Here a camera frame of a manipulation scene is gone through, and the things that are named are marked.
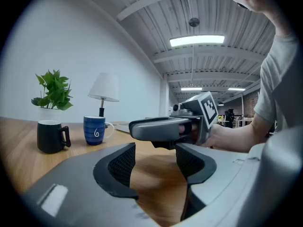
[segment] white cable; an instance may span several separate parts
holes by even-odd
[[[191,9],[191,4],[190,4],[190,0],[187,0],[188,2],[188,7],[189,7],[189,13],[190,13],[190,18],[193,17],[193,13],[192,13],[192,9]],[[190,85],[193,84],[193,73],[194,73],[194,59],[195,59],[195,44],[193,45],[193,58],[191,61],[191,79],[190,79]]]
[[[246,78],[248,78],[248,77],[250,77],[251,75],[252,75],[252,73],[254,73],[256,70],[258,70],[260,67],[261,67],[261,65],[259,65],[256,69],[254,69],[247,77],[245,77],[245,78],[243,78],[242,80],[240,80],[239,82],[235,82],[236,84],[237,83],[240,83],[240,82],[242,82],[243,80],[245,80]],[[219,96],[219,98],[220,97],[222,97],[224,94],[226,94],[228,92],[228,90],[225,92],[225,93],[223,93],[222,95],[220,95]]]
[[[190,1],[187,0],[187,2],[188,2],[188,7],[189,7],[190,18],[192,18],[193,14],[192,14],[192,11],[191,11]]]

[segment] potted plant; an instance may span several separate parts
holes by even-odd
[[[61,121],[61,110],[72,106],[72,96],[69,95],[71,83],[66,82],[67,77],[60,77],[59,70],[53,70],[53,73],[48,70],[44,76],[36,74],[36,77],[44,88],[43,97],[40,91],[40,97],[32,99],[32,104],[40,107],[40,120]]]

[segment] green leaves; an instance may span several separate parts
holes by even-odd
[[[41,98],[41,100],[39,100],[39,106],[43,107],[43,106],[46,106],[50,103],[50,99],[48,96],[44,97],[44,98]]]
[[[65,81],[67,81],[67,80],[68,80],[68,78],[66,78],[66,77],[60,77],[58,81],[59,81],[60,83],[63,83],[63,82],[65,82]]]
[[[41,98],[39,97],[35,97],[34,99],[32,99],[32,104],[35,106],[39,106],[39,101],[41,100]]]
[[[68,108],[70,108],[71,106],[73,106],[69,101],[67,101],[66,103],[59,103],[57,105],[57,108],[60,110],[66,110]]]
[[[40,107],[54,108],[57,107],[60,110],[66,110],[73,106],[69,101],[72,96],[70,83],[67,83],[67,77],[60,77],[60,71],[53,70],[51,73],[49,70],[43,76],[36,75],[39,80],[39,84],[44,87],[43,98],[35,97],[31,100],[32,104]]]
[[[36,74],[36,77],[39,80],[39,84],[43,85],[44,84],[44,80],[42,79],[42,77],[38,76],[37,74]]]
[[[49,72],[47,72],[44,76],[41,76],[41,77],[44,79],[44,81],[47,84],[51,83],[52,80],[53,80],[53,77],[52,77],[52,75]]]

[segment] brick wall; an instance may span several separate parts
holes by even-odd
[[[230,102],[224,103],[224,106],[218,106],[218,113],[225,115],[225,111],[228,109],[233,108],[234,114],[242,115],[242,99],[236,98]]]
[[[244,104],[244,117],[253,117],[255,114],[254,107],[258,101],[258,92],[259,90],[251,92],[243,97]]]
[[[258,101],[258,92],[259,90],[243,96],[244,117],[251,118],[255,114],[254,107]],[[218,106],[218,113],[224,115],[224,112],[230,108],[233,108],[234,114],[242,115],[242,99],[239,97],[235,100],[224,103],[224,106]]]

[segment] white pot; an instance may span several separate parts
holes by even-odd
[[[59,109],[49,109],[49,108],[39,108],[40,110],[40,120],[55,120],[61,122],[61,110]]]

